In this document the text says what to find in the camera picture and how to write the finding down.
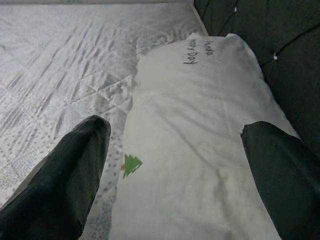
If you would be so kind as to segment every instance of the mattress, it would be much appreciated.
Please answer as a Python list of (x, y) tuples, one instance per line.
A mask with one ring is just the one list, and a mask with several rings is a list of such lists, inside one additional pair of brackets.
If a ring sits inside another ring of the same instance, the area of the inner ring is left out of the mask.
[(111, 123), (100, 188), (81, 239), (106, 239), (139, 56), (206, 34), (186, 3), (0, 6), (0, 206), (84, 118)]

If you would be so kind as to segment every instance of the white pillow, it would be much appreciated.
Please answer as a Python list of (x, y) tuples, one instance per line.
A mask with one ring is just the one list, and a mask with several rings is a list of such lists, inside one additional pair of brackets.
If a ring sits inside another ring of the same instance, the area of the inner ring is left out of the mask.
[(118, 183), (111, 240), (280, 239), (243, 149), (245, 124), (295, 135), (237, 35), (162, 46), (140, 58), (123, 147), (143, 165)]

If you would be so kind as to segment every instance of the quilted mattress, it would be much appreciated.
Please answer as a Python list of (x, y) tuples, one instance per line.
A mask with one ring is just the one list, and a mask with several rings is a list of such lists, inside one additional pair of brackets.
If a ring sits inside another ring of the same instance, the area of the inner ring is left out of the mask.
[(111, 124), (81, 239), (107, 239), (141, 54), (206, 34), (186, 3), (0, 6), (0, 206), (76, 124)]

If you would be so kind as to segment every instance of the dark upholstered headboard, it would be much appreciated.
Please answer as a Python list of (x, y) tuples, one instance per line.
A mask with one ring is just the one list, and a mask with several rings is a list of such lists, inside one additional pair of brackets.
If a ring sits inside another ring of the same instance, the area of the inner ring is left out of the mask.
[(320, 159), (320, 0), (194, 0), (212, 36), (238, 34), (304, 143)]

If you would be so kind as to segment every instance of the white quilted bedspread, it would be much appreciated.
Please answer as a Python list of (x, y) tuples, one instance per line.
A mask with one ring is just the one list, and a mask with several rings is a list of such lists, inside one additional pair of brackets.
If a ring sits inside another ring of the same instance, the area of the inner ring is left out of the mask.
[(84, 118), (112, 126), (81, 239), (107, 239), (140, 54), (204, 33), (184, 3), (0, 6), (0, 206)]

